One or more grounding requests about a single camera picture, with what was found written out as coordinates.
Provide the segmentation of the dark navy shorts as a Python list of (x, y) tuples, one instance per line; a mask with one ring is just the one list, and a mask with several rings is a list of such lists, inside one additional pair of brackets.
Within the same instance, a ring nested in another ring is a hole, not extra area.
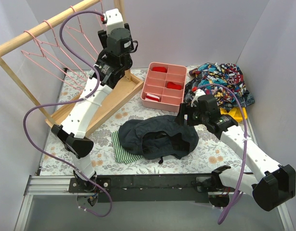
[(120, 126), (118, 140), (128, 153), (147, 160), (159, 159), (161, 164), (166, 156), (180, 160), (190, 154), (196, 149), (199, 136), (185, 120), (179, 125), (175, 116), (160, 115), (146, 120), (128, 120)]

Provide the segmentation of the green white striped shorts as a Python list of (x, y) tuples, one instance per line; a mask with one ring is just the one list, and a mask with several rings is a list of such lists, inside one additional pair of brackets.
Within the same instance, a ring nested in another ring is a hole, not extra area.
[(115, 161), (117, 163), (129, 164), (129, 163), (133, 163), (135, 161), (143, 159), (143, 156), (131, 154), (121, 146), (118, 138), (118, 131), (112, 132), (111, 138), (112, 138), (113, 148), (115, 153)]

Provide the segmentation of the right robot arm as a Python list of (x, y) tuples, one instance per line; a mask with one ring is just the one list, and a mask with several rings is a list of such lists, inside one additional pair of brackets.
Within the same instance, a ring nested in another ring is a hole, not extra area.
[(252, 196), (265, 211), (271, 211), (296, 195), (296, 171), (281, 165), (247, 137), (230, 116), (223, 115), (212, 95), (196, 95), (191, 103), (181, 103), (175, 121), (180, 125), (205, 125), (207, 130), (228, 145), (252, 174), (238, 173), (230, 166), (212, 171), (211, 184), (216, 191), (230, 187)]

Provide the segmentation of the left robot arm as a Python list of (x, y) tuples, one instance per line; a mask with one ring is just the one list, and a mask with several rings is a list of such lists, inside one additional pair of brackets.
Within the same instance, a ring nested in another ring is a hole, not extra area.
[(130, 55), (137, 50), (127, 23), (122, 28), (101, 30), (98, 35), (106, 44), (92, 69), (80, 101), (59, 126), (54, 125), (51, 128), (52, 133), (71, 152), (77, 168), (76, 175), (81, 178), (79, 186), (87, 193), (96, 188), (96, 180), (92, 178), (95, 171), (90, 158), (93, 141), (86, 137), (88, 125), (103, 100), (125, 75), (125, 71), (131, 68)]

